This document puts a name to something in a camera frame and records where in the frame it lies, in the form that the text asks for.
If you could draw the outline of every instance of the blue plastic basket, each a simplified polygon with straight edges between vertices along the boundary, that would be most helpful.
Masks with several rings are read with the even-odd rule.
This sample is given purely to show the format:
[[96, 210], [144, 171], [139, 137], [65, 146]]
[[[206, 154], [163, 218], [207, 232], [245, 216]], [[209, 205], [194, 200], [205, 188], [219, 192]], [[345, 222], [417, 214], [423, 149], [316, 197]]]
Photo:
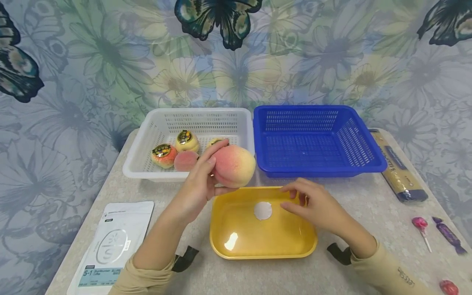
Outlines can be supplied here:
[[387, 169], [348, 106], [259, 106], [253, 125], [257, 164], [268, 177], [353, 177]]

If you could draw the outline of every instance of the pink lollipop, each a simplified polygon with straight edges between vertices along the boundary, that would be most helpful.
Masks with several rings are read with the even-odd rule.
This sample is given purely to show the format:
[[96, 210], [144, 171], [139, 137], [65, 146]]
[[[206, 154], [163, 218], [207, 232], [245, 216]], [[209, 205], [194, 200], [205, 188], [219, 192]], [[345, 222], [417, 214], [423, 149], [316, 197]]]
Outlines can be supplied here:
[[433, 253], [431, 250], [430, 243], [428, 242], [428, 239], [426, 238], [426, 227], [428, 226], [427, 221], [423, 217], [415, 217], [412, 219], [413, 225], [420, 230], [421, 235], [423, 236], [424, 242], [426, 243], [426, 246], [428, 247], [428, 250], [430, 253]]

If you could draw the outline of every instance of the yellow plastic tray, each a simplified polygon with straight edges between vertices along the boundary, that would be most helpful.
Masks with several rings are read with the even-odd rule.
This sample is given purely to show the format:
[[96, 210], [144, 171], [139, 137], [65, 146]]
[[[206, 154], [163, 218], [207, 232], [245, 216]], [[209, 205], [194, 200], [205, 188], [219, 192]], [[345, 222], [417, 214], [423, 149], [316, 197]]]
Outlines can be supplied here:
[[[306, 220], [289, 213], [280, 203], [290, 200], [280, 187], [243, 187], [217, 196], [211, 211], [210, 243], [225, 259], [301, 258], [316, 248], [316, 231]], [[272, 205], [272, 216], [258, 220], [254, 206]]]

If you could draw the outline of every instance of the purple candy wrapper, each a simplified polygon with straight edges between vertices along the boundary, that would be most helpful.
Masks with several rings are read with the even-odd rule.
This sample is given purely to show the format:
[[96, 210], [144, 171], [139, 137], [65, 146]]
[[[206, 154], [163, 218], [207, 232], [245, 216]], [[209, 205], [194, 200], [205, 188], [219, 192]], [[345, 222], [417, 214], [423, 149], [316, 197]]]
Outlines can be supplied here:
[[436, 223], [436, 228], [442, 233], [446, 240], [455, 248], [455, 251], [459, 255], [467, 254], [467, 251], [462, 248], [461, 241], [457, 236], [443, 223], [441, 218], [433, 217], [433, 221]]

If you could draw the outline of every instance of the lollipop stick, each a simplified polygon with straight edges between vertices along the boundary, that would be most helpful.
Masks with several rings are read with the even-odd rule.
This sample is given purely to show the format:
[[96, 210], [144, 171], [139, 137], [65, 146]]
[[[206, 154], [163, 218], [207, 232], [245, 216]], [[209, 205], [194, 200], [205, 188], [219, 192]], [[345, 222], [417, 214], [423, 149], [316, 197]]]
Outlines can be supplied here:
[[428, 250], [430, 251], [430, 253], [433, 253], [433, 251], [431, 250], [430, 243], [428, 242], [428, 239], [426, 237], [426, 234], [421, 233], [421, 235], [423, 236], [424, 242], [426, 243], [426, 246], [428, 247]]

